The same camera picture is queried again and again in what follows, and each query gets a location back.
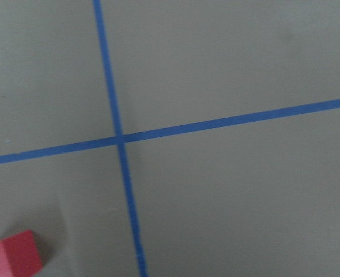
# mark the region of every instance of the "gray floor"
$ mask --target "gray floor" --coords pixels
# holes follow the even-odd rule
[[[102,1],[124,133],[340,98],[339,1]],[[0,1],[0,155],[114,136],[91,1]],[[149,276],[340,277],[340,109],[127,144]],[[38,276],[139,276],[115,146],[0,164]]]

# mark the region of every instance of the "pink cube face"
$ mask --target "pink cube face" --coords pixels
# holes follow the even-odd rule
[[[30,277],[42,269],[42,262],[30,230],[0,241],[0,276]]]

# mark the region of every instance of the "red block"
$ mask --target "red block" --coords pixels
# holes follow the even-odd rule
[[[41,269],[32,231],[0,241],[0,277],[30,277]]]

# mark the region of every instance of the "blue tape strip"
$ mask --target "blue tape strip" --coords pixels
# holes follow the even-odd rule
[[[157,137],[173,136],[175,134],[197,132],[274,118],[291,117],[293,115],[315,113],[335,108],[340,108],[340,99],[127,134],[124,136],[124,141],[125,143],[132,143],[139,140],[149,140]]]
[[[100,0],[93,0],[93,6],[95,9],[96,16],[96,24],[97,24],[97,32],[99,35],[102,62],[104,66],[105,80],[108,90],[108,97],[111,106],[111,114],[112,120],[114,122],[115,135],[119,139],[118,142],[118,152],[120,159],[120,166],[123,175],[123,182],[125,187],[126,200],[128,205],[131,229],[133,234],[135,252],[137,255],[137,263],[138,269],[141,277],[147,277],[147,269],[146,269],[146,259],[143,250],[143,246],[141,243],[140,237],[140,229],[139,229],[139,220],[137,215],[137,209],[135,207],[135,198],[133,193],[133,186],[130,178],[130,169],[129,163],[126,153],[126,147],[124,144],[122,124],[120,120],[120,112],[118,105],[118,98],[116,97],[115,83],[114,83],[114,75],[112,73],[110,56],[109,56],[109,48],[107,44],[105,24],[102,15],[102,8]]]
[[[72,143],[66,145],[60,145],[56,147],[48,147],[43,149],[31,150],[22,152],[19,154],[8,154],[0,156],[0,164],[17,162],[19,160],[36,159],[46,156],[53,156],[59,154],[65,154],[70,152],[83,151],[87,149],[94,149],[100,147],[106,147],[110,145],[116,145],[118,139],[116,137],[101,138],[99,140],[89,140],[82,143]]]

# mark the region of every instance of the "horizontal blue line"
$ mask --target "horizontal blue line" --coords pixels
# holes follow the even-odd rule
[[[116,145],[118,139],[116,137],[101,138],[99,140],[89,140],[81,143],[65,144],[55,147],[48,147],[43,149],[31,150],[22,152],[19,154],[8,154],[0,156],[0,164],[17,162],[19,160],[29,160],[42,158],[46,156],[53,156],[59,154],[65,154],[70,152],[83,151],[88,149],[106,147],[110,145]]]
[[[155,139],[157,137],[173,136],[175,134],[191,133],[274,118],[291,117],[293,115],[315,113],[317,111],[332,110],[335,108],[340,108],[340,99],[127,134],[124,136],[124,141],[126,143],[132,143],[140,140]]]
[[[326,111],[340,108],[340,99],[326,102],[319,102],[314,104],[306,104],[294,106],[289,108],[280,108],[278,110],[262,111],[259,113],[237,115],[235,117],[226,117],[214,119],[209,121],[202,121],[197,123],[190,123],[185,125],[161,128],[156,130],[144,131],[133,134],[125,134],[124,142],[132,143],[135,141],[155,139],[157,137],[173,136],[176,134],[197,132],[201,130],[215,129],[226,126],[233,126],[256,121],[263,121],[274,118],[291,117],[294,115],[315,113],[317,111]],[[43,148],[38,150],[31,150],[19,154],[9,154],[0,156],[0,164],[17,162],[19,160],[28,160],[41,158],[45,156],[59,155],[69,152],[82,151],[87,149],[94,149],[106,147],[110,145],[119,144],[117,137],[101,138],[99,140],[84,141],[81,143],[66,144],[56,147]]]

